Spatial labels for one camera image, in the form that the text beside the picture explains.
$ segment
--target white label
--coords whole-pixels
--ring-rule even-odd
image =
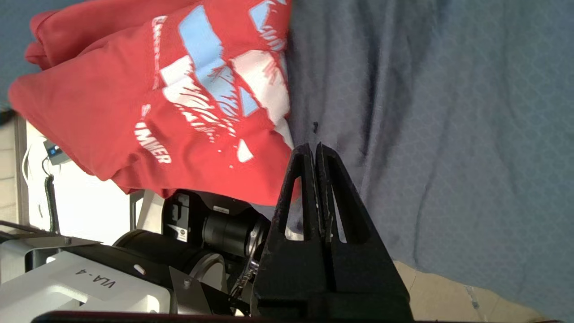
[[[217,205],[214,205],[214,211],[217,212],[221,212],[221,213],[225,213],[225,214],[229,214],[229,210],[224,208],[224,207],[219,207]]]
[[[187,242],[187,230],[180,228],[179,226],[168,224],[168,227],[174,229],[177,232],[177,238],[179,241]]]
[[[121,291],[118,272],[109,267],[86,260],[52,276],[53,279],[101,301],[108,301]]]

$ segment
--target screw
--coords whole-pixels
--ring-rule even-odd
[[[184,287],[185,289],[188,289],[190,286],[191,286],[191,279],[185,278],[185,279],[183,280],[183,287]]]

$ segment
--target blue cloth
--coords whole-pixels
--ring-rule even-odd
[[[295,0],[293,141],[338,151],[395,259],[574,321],[572,17],[572,1]]]
[[[40,69],[24,59],[34,36],[30,19],[47,10],[61,9],[82,0],[0,0],[0,111],[9,108],[8,88],[19,76]]]

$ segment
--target light blue graphic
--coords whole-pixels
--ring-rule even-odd
[[[243,116],[248,117],[251,113],[254,113],[259,109],[257,102],[253,99],[251,94],[247,92],[243,87],[239,88],[239,94],[241,95],[241,106],[243,107]]]
[[[223,47],[211,28],[205,8],[198,6],[179,25],[183,44],[195,64],[199,83],[219,103],[226,115],[238,115],[238,101],[231,69],[222,59]]]
[[[286,5],[285,1],[278,1],[283,5]],[[277,31],[273,29],[270,25],[267,24],[267,19],[269,19],[269,14],[271,13],[272,6],[275,6],[271,0],[264,0],[257,6],[254,6],[249,10],[249,15],[251,16],[251,20],[255,24],[257,31],[263,39],[267,40],[267,44],[271,47],[274,51],[279,51],[283,48],[285,42],[283,39],[280,39],[276,36]]]
[[[254,6],[253,8],[251,8],[251,10],[249,10],[249,15],[251,15],[251,20],[253,20],[253,23],[255,24],[255,27],[257,28],[257,30],[260,33],[263,33],[265,30],[263,29],[263,27],[265,26],[265,23],[267,22],[267,17],[269,16],[269,11],[271,11],[271,5],[273,3],[269,0],[265,0],[263,2],[261,2],[260,4],[258,4],[257,6]]]

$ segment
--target white wall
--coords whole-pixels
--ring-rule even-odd
[[[18,222],[14,122],[0,127],[0,220]]]
[[[30,123],[26,124],[26,141],[31,147],[28,154],[29,222],[31,226],[48,230],[45,174],[41,167],[46,149],[41,135]],[[51,163],[46,167],[54,175],[61,234],[113,244],[130,230],[130,197],[114,182],[89,176],[73,161],[62,164],[61,168]]]

